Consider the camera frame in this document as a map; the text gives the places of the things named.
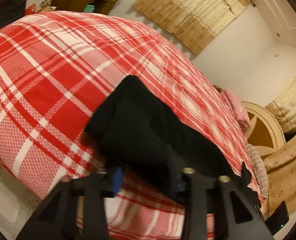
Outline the pink folded quilt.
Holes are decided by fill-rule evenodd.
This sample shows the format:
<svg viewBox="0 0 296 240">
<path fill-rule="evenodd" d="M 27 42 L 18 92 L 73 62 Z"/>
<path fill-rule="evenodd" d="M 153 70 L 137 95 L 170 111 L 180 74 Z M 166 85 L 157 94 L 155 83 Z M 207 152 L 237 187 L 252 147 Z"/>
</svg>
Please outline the pink folded quilt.
<svg viewBox="0 0 296 240">
<path fill-rule="evenodd" d="M 220 94 L 227 104 L 228 108 L 232 111 L 241 130 L 243 132 L 247 131 L 247 129 L 249 129 L 250 127 L 250 119 L 239 97 L 232 91 L 227 89 L 221 91 Z"/>
</svg>

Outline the beige patterned window curtain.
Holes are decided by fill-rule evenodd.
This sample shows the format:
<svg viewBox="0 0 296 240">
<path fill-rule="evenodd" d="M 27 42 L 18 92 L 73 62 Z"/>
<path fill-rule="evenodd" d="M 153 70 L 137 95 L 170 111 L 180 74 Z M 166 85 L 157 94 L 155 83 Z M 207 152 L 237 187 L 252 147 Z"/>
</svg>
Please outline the beige patterned window curtain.
<svg viewBox="0 0 296 240">
<path fill-rule="evenodd" d="M 136 0 L 133 7 L 198 55 L 249 4 L 250 0 Z"/>
</svg>

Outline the teal box under desk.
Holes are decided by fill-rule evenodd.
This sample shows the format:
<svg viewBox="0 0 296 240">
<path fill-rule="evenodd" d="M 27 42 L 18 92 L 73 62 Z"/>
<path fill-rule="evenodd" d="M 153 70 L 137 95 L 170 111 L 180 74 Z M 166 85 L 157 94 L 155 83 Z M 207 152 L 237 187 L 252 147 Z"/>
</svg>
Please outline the teal box under desk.
<svg viewBox="0 0 296 240">
<path fill-rule="evenodd" d="M 94 10 L 95 10 L 95 6 L 91 5 L 91 4 L 88 4 L 88 5 L 86 5 L 83 12 L 94 12 Z"/>
</svg>

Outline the beige brown wooden headboard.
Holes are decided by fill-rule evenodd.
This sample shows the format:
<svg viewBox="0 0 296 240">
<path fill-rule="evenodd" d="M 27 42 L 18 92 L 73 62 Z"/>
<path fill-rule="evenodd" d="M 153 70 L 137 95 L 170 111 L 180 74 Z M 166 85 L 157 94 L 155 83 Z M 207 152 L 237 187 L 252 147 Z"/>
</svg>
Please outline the beige brown wooden headboard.
<svg viewBox="0 0 296 240">
<path fill-rule="evenodd" d="M 277 119 L 264 107 L 251 102 L 242 102 L 250 119 L 245 137 L 260 157 L 266 158 L 283 147 L 285 136 Z"/>
</svg>

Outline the black pants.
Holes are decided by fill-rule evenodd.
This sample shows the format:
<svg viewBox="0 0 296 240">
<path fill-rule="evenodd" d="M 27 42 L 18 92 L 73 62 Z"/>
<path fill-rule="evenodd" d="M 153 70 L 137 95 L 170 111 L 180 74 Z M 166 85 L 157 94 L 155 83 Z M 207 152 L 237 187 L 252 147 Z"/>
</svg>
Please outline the black pants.
<svg viewBox="0 0 296 240">
<path fill-rule="evenodd" d="M 183 168 L 238 182 L 221 150 L 181 122 L 136 76 L 125 77 L 85 127 L 107 166 L 126 168 L 162 194 L 180 202 Z"/>
</svg>

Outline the red bag on floor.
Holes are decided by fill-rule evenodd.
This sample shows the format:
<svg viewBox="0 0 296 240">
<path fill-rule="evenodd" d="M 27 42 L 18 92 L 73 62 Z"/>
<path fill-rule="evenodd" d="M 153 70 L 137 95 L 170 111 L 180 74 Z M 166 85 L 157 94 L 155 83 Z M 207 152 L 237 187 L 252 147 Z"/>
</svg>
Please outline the red bag on floor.
<svg viewBox="0 0 296 240">
<path fill-rule="evenodd" d="M 31 15 L 36 12 L 36 4 L 32 4 L 31 6 L 25 9 L 25 15 Z"/>
</svg>

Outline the striped pillow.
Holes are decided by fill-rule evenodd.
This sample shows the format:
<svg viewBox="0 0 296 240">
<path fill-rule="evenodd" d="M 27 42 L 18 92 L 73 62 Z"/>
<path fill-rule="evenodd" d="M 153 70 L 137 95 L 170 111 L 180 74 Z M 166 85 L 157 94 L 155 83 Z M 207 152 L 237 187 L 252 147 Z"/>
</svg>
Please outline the striped pillow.
<svg viewBox="0 0 296 240">
<path fill-rule="evenodd" d="M 248 156 L 251 160 L 254 175 L 259 184 L 261 195 L 264 199 L 267 199 L 269 183 L 268 183 L 268 175 L 265 169 L 264 162 L 253 145 L 246 143 L 246 149 L 247 149 Z"/>
</svg>

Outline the floral bag on floor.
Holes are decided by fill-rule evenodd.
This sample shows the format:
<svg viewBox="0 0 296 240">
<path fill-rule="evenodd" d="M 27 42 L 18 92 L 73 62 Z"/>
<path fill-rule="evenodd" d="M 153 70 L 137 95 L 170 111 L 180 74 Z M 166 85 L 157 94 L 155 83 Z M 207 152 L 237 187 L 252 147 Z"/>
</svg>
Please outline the floral bag on floor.
<svg viewBox="0 0 296 240">
<path fill-rule="evenodd" d="M 36 11 L 37 13 L 40 13 L 40 12 L 51 12 L 51 11 L 54 11 L 55 8 L 52 6 L 52 1 L 53 0 L 43 0 L 39 7 L 38 7 L 38 10 Z"/>
</svg>

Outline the red white plaid bed cover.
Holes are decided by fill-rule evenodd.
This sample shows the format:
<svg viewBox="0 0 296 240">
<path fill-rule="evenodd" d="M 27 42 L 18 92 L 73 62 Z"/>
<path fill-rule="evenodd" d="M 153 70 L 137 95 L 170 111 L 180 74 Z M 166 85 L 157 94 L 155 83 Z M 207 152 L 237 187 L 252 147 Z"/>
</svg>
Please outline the red white plaid bed cover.
<svg viewBox="0 0 296 240">
<path fill-rule="evenodd" d="M 0 29 L 0 165 L 39 198 L 65 175 L 102 167 L 83 130 L 128 75 L 214 142 L 235 174 L 251 169 L 221 94 L 166 38 L 137 21 L 68 11 Z"/>
</svg>

